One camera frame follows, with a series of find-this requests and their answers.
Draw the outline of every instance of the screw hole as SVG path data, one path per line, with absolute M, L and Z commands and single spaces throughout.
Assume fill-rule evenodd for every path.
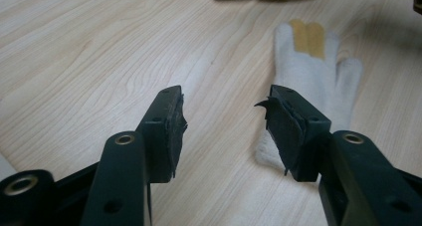
M 104 211 L 107 214 L 114 214 L 121 210 L 123 207 L 123 203 L 121 203 L 121 200 L 113 199 L 109 200 L 104 207 Z
M 355 135 L 355 134 L 351 134 L 351 133 L 347 133 L 343 136 L 343 138 L 350 142 L 350 143 L 354 143 L 354 144 L 362 144 L 364 142 L 364 140 L 362 138 L 360 138 L 359 136 Z
M 395 196 L 390 196 L 389 198 L 387 198 L 387 203 L 391 205 L 391 207 L 395 208 L 396 210 L 399 210 L 405 213 L 409 213 L 412 211 L 412 208 L 409 206 L 409 204 L 407 204 L 401 199 L 398 199 Z
M 131 134 L 121 135 L 120 137 L 115 139 L 116 144 L 129 144 L 134 141 L 134 137 Z
M 37 176 L 33 174 L 24 175 L 7 185 L 7 187 L 4 189 L 4 194 L 8 196 L 14 196 L 21 193 L 25 193 L 26 191 L 32 189 L 35 185 L 37 185 L 37 183 Z

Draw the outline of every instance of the tan glove patch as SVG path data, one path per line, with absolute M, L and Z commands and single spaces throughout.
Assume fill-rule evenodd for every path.
M 325 30 L 318 23 L 305 25 L 301 20 L 292 20 L 295 50 L 325 60 Z

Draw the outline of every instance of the wood grain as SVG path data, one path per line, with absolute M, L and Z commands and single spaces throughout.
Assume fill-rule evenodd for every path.
M 154 185 L 155 225 L 326 225 L 313 184 L 254 160 L 274 76 L 273 33 L 293 18 L 364 65 L 352 130 L 422 176 L 422 16 L 413 0 L 0 0 L 0 152 L 63 178 L 135 129 L 181 85 L 189 127 L 177 177 Z

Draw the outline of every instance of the work glove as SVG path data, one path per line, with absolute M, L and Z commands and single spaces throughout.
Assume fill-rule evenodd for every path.
M 362 73 L 357 59 L 337 63 L 339 40 L 318 23 L 300 20 L 276 30 L 275 85 L 295 90 L 331 120 L 331 132 L 348 129 Z M 270 134 L 263 130 L 256 147 L 258 162 L 285 170 Z
M 9 163 L 9 161 L 7 161 L 7 159 L 0 153 L 0 181 L 15 173 L 16 170 Z

